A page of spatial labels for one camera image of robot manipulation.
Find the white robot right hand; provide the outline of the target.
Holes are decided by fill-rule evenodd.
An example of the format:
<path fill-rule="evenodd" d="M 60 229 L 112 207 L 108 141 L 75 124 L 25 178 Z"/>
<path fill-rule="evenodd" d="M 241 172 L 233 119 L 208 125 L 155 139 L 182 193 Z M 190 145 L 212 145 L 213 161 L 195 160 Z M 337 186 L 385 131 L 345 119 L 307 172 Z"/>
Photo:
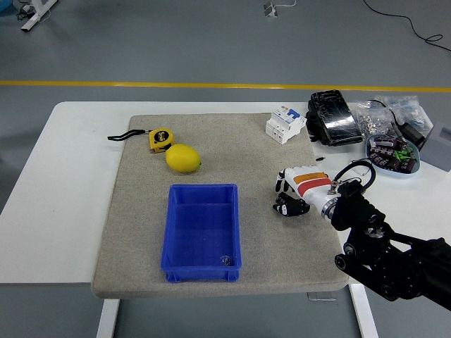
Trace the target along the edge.
<path fill-rule="evenodd" d="M 330 192 L 332 180 L 317 166 L 285 168 L 278 173 L 273 209 L 285 217 L 306 214 L 314 207 L 321 217 L 331 219 L 338 194 Z"/>

